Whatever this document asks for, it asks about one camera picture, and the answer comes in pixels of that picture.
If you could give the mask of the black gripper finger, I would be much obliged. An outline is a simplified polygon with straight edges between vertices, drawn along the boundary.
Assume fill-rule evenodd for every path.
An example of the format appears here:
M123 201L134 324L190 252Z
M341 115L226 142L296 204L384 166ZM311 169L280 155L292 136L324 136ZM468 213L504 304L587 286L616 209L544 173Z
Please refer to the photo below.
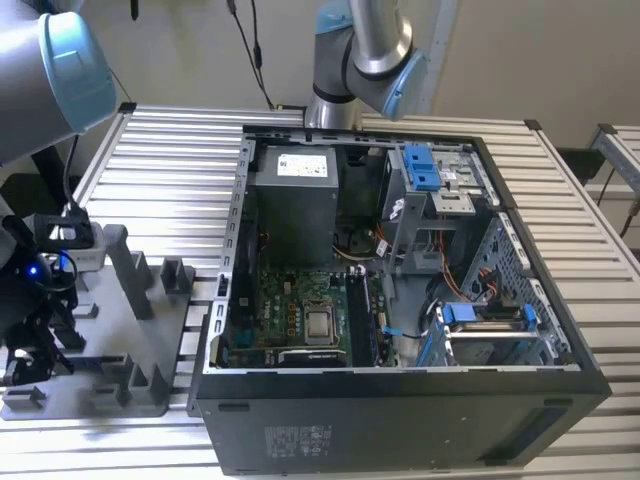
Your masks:
M53 321L60 307L59 302L46 298L28 317L34 376L72 375L75 372L75 367L57 345L61 340L57 337L57 326Z
M1 376L7 386L35 383L37 379L36 357L32 350L22 348L9 349L5 361L5 370Z

